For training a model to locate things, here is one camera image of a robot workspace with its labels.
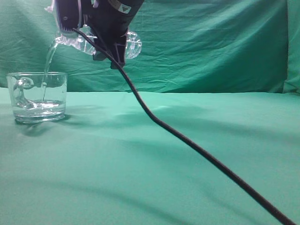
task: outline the white label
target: white label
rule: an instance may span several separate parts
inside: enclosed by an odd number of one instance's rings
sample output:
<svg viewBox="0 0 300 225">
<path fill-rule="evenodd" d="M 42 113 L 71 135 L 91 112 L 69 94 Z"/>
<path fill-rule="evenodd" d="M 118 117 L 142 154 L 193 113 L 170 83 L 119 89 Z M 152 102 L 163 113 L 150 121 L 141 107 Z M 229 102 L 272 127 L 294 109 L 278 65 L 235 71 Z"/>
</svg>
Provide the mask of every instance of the white label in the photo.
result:
<svg viewBox="0 0 300 225">
<path fill-rule="evenodd" d="M 130 12 L 130 10 L 131 10 L 131 7 L 124 5 L 124 4 L 121 4 L 121 6 L 119 8 L 119 11 L 122 13 L 125 13 L 125 14 L 128 14 Z"/>
</svg>

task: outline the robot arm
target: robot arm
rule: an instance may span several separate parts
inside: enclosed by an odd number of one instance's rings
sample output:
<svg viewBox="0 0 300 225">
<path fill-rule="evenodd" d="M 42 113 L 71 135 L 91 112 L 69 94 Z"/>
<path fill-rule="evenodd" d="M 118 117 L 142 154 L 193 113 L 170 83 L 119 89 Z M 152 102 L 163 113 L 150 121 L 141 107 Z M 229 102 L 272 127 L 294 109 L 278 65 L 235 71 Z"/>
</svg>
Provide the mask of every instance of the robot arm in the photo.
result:
<svg viewBox="0 0 300 225">
<path fill-rule="evenodd" d="M 125 65 L 125 50 L 128 27 L 144 0 L 55 0 L 57 23 L 60 32 L 67 37 L 76 37 L 73 28 L 84 24 L 90 26 L 95 44 L 109 52 L 121 65 Z M 93 60 L 106 57 L 96 52 Z"/>
</svg>

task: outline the black cord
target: black cord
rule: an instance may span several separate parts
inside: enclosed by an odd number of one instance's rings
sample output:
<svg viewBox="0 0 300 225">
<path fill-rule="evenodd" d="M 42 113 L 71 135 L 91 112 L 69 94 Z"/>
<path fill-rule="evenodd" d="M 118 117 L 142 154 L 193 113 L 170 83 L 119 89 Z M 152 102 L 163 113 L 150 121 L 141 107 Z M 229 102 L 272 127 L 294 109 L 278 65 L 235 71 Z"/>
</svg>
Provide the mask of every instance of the black cord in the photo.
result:
<svg viewBox="0 0 300 225">
<path fill-rule="evenodd" d="M 244 191 L 246 191 L 257 203 L 259 203 L 262 207 L 264 207 L 273 217 L 275 217 L 279 222 L 281 222 L 284 225 L 296 225 L 293 221 L 291 221 L 287 216 L 285 216 L 281 211 L 279 211 L 275 206 L 273 206 L 268 200 L 266 200 L 263 196 L 261 196 L 258 192 L 256 192 L 252 187 L 250 187 L 244 180 L 242 180 L 238 175 L 236 175 L 234 172 L 232 172 L 229 168 L 227 168 L 224 164 L 222 164 L 220 161 L 218 161 L 216 158 L 214 158 L 210 153 L 208 153 L 206 150 L 198 146 L 196 143 L 191 141 L 189 138 L 185 137 L 183 134 L 166 124 L 165 122 L 161 121 L 159 118 L 157 118 L 150 109 L 146 106 L 146 104 L 143 102 L 142 98 L 140 97 L 138 91 L 132 84 L 130 78 L 127 76 L 126 72 L 123 70 L 123 68 L 117 63 L 117 61 L 108 54 L 105 50 L 97 46 L 91 39 L 89 39 L 83 32 L 81 32 L 78 29 L 73 28 L 73 31 L 81 35 L 87 42 L 89 42 L 97 51 L 101 52 L 103 55 L 105 55 L 120 71 L 128 85 L 130 86 L 130 89 L 132 90 L 133 94 L 135 95 L 137 101 L 143 108 L 143 110 L 146 112 L 146 114 L 159 126 L 182 140 L 184 143 L 186 143 L 188 146 L 190 146 L 192 149 L 194 149 L 196 152 L 198 152 L 200 155 L 202 155 L 204 158 L 206 158 L 208 161 L 210 161 L 216 168 L 218 168 L 220 171 L 222 171 L 227 177 L 229 177 L 231 180 L 233 180 L 237 185 L 239 185 Z"/>
</svg>

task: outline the green tablecloth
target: green tablecloth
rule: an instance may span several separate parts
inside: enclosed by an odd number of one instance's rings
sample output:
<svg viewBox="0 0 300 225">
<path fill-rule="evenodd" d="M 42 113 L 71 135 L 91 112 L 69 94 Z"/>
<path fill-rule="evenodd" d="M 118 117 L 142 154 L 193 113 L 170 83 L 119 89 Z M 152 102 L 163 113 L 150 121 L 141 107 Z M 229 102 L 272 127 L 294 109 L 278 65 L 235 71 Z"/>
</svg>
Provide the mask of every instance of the green tablecloth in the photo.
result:
<svg viewBox="0 0 300 225">
<path fill-rule="evenodd" d="M 300 223 L 300 97 L 141 93 Z M 67 118 L 16 124 L 0 89 L 1 225 L 275 225 L 130 93 L 68 93 Z"/>
</svg>

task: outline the green backdrop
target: green backdrop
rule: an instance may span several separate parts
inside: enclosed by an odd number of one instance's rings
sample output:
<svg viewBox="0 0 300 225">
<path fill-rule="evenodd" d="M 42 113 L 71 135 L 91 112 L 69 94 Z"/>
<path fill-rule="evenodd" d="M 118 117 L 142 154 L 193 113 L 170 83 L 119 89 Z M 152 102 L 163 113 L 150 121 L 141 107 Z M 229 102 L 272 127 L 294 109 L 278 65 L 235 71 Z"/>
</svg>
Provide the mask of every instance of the green backdrop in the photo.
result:
<svg viewBox="0 0 300 225">
<path fill-rule="evenodd" d="M 285 92 L 300 93 L 300 1 L 288 0 L 289 65 Z"/>
<path fill-rule="evenodd" d="M 42 71 L 56 25 L 50 0 L 0 2 L 0 87 L 9 72 Z M 126 71 L 139 90 L 282 92 L 287 78 L 286 0 L 146 0 L 131 29 L 143 41 Z M 51 71 L 68 91 L 128 91 L 109 62 L 60 46 Z"/>
</svg>

